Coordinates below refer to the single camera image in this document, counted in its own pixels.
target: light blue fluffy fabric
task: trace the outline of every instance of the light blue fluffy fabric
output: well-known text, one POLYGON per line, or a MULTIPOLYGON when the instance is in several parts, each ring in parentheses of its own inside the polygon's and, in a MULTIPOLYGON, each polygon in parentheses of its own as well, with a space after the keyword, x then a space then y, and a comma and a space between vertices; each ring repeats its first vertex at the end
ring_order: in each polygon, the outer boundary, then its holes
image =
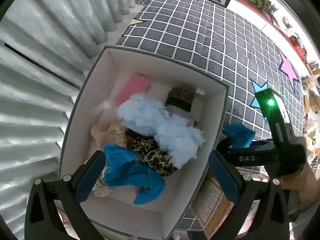
POLYGON ((119 106, 118 117, 124 120, 125 127, 153 136, 178 169, 196 158, 198 147, 204 142, 199 129, 187 126, 189 120, 171 116, 160 101, 149 99, 145 94, 132 95, 119 106))

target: white storage box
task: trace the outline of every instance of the white storage box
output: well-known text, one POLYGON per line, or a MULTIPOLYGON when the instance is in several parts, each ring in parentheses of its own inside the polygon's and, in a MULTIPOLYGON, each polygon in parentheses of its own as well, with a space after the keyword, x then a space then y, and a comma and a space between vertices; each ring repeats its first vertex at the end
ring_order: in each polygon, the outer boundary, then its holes
POLYGON ((108 101, 116 97, 133 72, 151 81, 148 96, 164 102, 171 88, 187 85, 205 91, 196 95, 191 113, 204 133, 205 142, 173 175, 164 177, 165 189, 154 201, 133 205, 134 187, 116 187, 107 197, 92 193, 81 204, 87 216, 100 226, 147 239, 166 239, 190 205, 207 172, 207 160, 216 146, 223 122, 228 87, 190 64, 138 49, 109 46, 101 52, 73 108, 64 139, 59 179, 75 170, 94 152, 90 129, 93 124, 112 121, 116 112, 108 101))

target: silver screw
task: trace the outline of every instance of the silver screw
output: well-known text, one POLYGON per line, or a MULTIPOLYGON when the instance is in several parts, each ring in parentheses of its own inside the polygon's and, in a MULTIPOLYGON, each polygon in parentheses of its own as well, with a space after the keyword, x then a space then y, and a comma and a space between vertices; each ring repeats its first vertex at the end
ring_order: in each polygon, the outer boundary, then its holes
POLYGON ((64 177, 63 177, 63 180, 64 180, 64 181, 69 181, 69 180, 71 180, 71 175, 66 175, 66 176, 64 176, 64 177))
POLYGON ((249 174, 244 174, 243 175, 243 179, 246 181, 250 181, 251 180, 251 176, 249 174))
POLYGON ((36 179, 36 180, 35 180, 35 184, 36 184, 36 185, 39 185, 40 183, 41 183, 41 179, 36 179))
POLYGON ((273 179, 272 182, 275 185, 279 185, 280 184, 280 181, 278 179, 273 179))

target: leopard print fabric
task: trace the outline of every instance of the leopard print fabric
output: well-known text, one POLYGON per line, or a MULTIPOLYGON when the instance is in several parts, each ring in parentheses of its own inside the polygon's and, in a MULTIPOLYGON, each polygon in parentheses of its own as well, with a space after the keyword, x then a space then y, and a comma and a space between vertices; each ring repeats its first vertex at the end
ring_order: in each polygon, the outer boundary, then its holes
POLYGON ((135 154, 159 175, 162 177, 170 176, 177 170, 172 165, 170 156, 159 148, 152 136, 143 136, 132 130, 127 130, 126 135, 132 138, 128 141, 131 141, 131 147, 135 154))

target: blue star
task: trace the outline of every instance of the blue star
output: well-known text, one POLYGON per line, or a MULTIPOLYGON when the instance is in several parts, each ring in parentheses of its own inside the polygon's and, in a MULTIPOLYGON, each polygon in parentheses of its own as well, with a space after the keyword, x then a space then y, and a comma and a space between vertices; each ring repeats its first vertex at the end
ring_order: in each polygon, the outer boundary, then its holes
MULTIPOLYGON (((256 82, 254 82, 253 80, 251 80, 251 83, 252 83, 252 86, 253 86, 253 89, 254 89, 254 92, 259 92, 259 91, 262 91, 262 90, 266 90, 268 88, 268 81, 266 81, 262 86, 259 86, 256 82)), ((260 108, 259 106, 259 103, 258 103, 258 100, 254 97, 254 99, 252 100, 251 104, 250 104, 251 107, 253 108, 260 108)))

